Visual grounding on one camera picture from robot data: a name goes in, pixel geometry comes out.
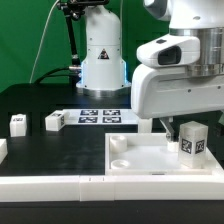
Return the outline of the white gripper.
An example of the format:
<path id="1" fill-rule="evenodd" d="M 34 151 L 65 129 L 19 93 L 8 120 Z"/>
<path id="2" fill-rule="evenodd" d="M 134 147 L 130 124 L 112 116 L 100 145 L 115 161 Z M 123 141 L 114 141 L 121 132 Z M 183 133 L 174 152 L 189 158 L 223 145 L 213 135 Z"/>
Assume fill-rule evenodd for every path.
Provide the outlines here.
<path id="1" fill-rule="evenodd" d="M 132 77 L 131 108 L 139 118 L 160 118 L 167 140 L 175 142 L 171 116 L 224 110 L 224 74 L 191 77 L 185 67 L 141 64 Z M 215 129 L 224 134 L 224 112 Z"/>

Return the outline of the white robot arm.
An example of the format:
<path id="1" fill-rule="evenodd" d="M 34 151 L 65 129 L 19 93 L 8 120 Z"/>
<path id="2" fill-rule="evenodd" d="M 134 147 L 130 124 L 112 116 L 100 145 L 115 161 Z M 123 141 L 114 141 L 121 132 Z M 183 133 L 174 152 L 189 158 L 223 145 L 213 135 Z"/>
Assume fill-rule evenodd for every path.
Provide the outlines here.
<path id="1" fill-rule="evenodd" d="M 131 109 L 141 119 L 224 109 L 224 0 L 143 0 L 169 33 L 137 48 L 140 65 L 126 80 L 120 53 L 120 21 L 89 3 L 87 56 L 77 87 L 88 94 L 131 89 Z"/>

